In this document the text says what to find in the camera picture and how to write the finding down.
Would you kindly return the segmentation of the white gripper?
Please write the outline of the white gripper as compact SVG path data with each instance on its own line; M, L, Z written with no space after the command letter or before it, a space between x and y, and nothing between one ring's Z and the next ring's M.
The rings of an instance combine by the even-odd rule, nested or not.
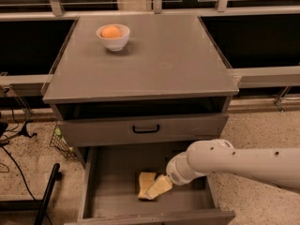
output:
M203 177L204 173L196 172L188 164L188 153L182 152L173 157L166 167L167 175L160 175L145 191L148 200L154 200L173 188L173 184L183 186L193 180Z

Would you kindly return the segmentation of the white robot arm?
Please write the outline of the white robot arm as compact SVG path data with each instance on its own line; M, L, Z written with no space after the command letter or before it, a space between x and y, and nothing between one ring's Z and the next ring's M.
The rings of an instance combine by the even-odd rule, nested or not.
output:
M174 185L183 186L212 173L230 173L273 187L300 191L300 149L237 149L222 139L197 141L173 157L166 173L145 191L153 200Z

